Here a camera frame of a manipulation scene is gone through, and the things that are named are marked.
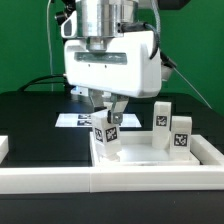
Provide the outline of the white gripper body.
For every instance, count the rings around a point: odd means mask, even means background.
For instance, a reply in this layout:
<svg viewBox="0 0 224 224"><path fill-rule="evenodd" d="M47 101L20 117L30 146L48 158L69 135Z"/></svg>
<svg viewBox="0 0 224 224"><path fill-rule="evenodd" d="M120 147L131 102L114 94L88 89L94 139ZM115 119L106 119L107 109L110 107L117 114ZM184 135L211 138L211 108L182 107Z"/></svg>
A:
<svg viewBox="0 0 224 224"><path fill-rule="evenodd" d="M160 51L153 51L152 31L112 38L106 52L89 52L82 40L65 44L65 75L70 85L114 94L149 98L162 85Z"/></svg>

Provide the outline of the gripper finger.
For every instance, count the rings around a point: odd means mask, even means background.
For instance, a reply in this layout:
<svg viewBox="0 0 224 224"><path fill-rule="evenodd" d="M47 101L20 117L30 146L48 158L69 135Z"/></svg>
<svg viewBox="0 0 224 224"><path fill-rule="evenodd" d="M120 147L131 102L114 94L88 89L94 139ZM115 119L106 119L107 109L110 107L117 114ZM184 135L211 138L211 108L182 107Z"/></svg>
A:
<svg viewBox="0 0 224 224"><path fill-rule="evenodd" d="M93 110L95 112L104 110L106 106L104 105L104 100L103 100L103 92L100 90L89 90L89 97L90 101L93 106Z"/></svg>
<svg viewBox="0 0 224 224"><path fill-rule="evenodd" d="M112 106L107 114L107 121L110 124L121 124L123 112L128 104L129 98L123 95L113 94L111 96Z"/></svg>

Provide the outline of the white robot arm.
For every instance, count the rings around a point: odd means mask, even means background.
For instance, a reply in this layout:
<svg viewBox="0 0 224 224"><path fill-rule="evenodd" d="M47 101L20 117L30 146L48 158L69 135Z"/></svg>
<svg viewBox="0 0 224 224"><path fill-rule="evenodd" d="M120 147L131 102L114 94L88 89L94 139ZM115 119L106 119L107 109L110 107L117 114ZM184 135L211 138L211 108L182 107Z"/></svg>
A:
<svg viewBox="0 0 224 224"><path fill-rule="evenodd" d="M191 0L61 0L65 11L56 16L65 40L65 77L88 90L95 108L111 94L107 119L123 120L130 97L158 95L176 67L160 50L161 26L138 20L149 8L159 20L161 10L180 10Z"/></svg>

